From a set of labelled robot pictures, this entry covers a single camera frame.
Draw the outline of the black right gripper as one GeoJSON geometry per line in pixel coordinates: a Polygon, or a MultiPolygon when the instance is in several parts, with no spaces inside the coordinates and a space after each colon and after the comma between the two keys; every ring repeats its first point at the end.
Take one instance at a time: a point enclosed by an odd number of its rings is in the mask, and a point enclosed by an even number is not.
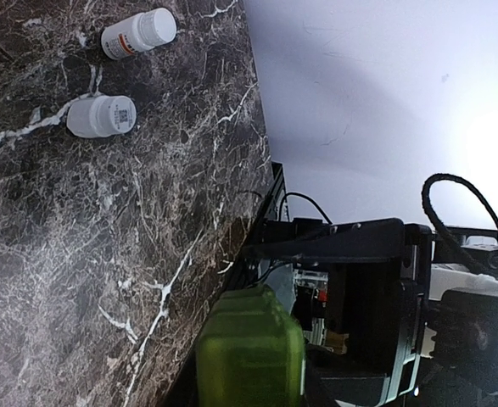
{"type": "Polygon", "coordinates": [[[306,346],[310,403],[381,406],[412,391],[428,307],[433,233],[396,218],[341,225],[267,221],[242,254],[327,267],[325,326],[346,351],[306,346]]]}

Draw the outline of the green weekly pill organizer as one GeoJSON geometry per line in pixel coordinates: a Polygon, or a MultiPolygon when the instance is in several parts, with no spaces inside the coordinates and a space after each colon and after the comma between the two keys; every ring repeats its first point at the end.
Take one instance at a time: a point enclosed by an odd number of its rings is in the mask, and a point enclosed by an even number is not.
{"type": "Polygon", "coordinates": [[[299,406],[305,339],[265,285],[223,293],[196,344],[200,406],[299,406]]]}

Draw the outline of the small white pill bottle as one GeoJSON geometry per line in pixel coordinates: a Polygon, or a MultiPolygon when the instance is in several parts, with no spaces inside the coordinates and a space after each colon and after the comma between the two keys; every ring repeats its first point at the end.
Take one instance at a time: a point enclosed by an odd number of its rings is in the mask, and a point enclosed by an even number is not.
{"type": "Polygon", "coordinates": [[[128,133],[136,120],[136,106],[129,97],[101,95],[74,102],[66,125],[77,137],[107,138],[128,133]]]}

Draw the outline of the white pill bottle orange label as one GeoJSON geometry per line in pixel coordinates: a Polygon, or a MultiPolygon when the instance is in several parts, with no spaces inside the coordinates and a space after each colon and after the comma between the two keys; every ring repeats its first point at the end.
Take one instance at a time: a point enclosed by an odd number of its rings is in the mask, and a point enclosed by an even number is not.
{"type": "Polygon", "coordinates": [[[166,45],[175,39],[176,33],[172,12],[156,8],[106,27],[100,43],[110,59],[120,60],[166,45]]]}

